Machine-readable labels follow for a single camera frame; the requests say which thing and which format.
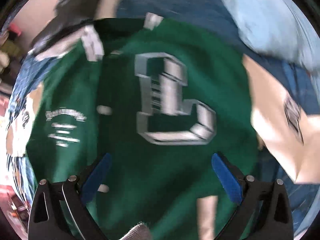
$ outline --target beige wall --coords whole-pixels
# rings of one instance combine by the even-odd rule
[[[58,0],[29,0],[13,22],[22,30],[18,43],[25,51],[34,37],[53,19],[53,9]]]

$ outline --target clothing pile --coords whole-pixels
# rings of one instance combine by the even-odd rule
[[[250,29],[253,0],[241,1],[60,0],[1,130],[28,210],[41,179],[65,181],[110,153],[108,190],[87,203],[110,239],[143,222],[154,239],[213,240],[235,209],[211,167],[222,152],[244,174],[282,179],[294,235],[305,231],[320,210],[320,107],[307,71],[320,39],[291,0],[296,43],[271,18],[269,32]]]

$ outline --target blue gripper pad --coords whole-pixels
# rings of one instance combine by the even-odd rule
[[[211,164],[230,200],[240,205],[242,201],[242,188],[237,179],[232,175],[227,165],[217,153],[212,155]]]
[[[100,184],[106,177],[111,167],[111,163],[111,154],[106,153],[94,168],[94,170],[91,172],[86,182],[83,184],[81,192],[81,202],[84,205],[89,203],[97,193]]]

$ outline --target green fabric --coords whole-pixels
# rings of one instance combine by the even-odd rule
[[[110,191],[98,192],[89,211],[109,239],[120,239],[140,221],[150,227],[154,240],[198,239],[196,200],[209,195],[219,196],[219,232],[235,206],[211,168],[212,154],[221,151],[244,174],[251,173],[258,154],[242,55],[212,33],[168,19],[153,30],[142,29],[142,22],[133,19],[100,20],[95,29],[103,41],[103,60],[87,62],[79,43],[44,82],[27,145],[36,178],[63,181],[108,152],[113,163],[104,184]],[[188,84],[182,87],[183,100],[196,99],[215,111],[213,139],[202,145],[157,145],[137,132],[141,97],[146,95],[135,73],[135,59],[150,52],[167,53],[185,65]],[[159,82],[163,64],[161,58],[147,60],[154,82]],[[98,114],[97,106],[110,107],[112,114]],[[61,107],[81,112],[85,122],[64,114],[47,120],[46,112]],[[197,114],[196,106],[191,115],[154,113],[147,128],[189,130]],[[52,123],[76,125],[68,136],[80,142],[55,145],[57,140],[48,137],[56,131]]]

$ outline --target silver bolt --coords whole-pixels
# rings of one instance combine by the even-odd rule
[[[77,179],[76,175],[71,175],[68,180],[71,182],[74,182],[74,181],[76,181],[76,179]]]
[[[283,185],[282,179],[277,179],[276,182],[277,182],[277,184],[279,184],[279,185]]]
[[[47,183],[47,180],[46,179],[41,179],[41,181],[39,182],[40,185],[44,185]]]
[[[248,175],[247,177],[247,181],[254,181],[254,176],[252,176],[252,175]]]

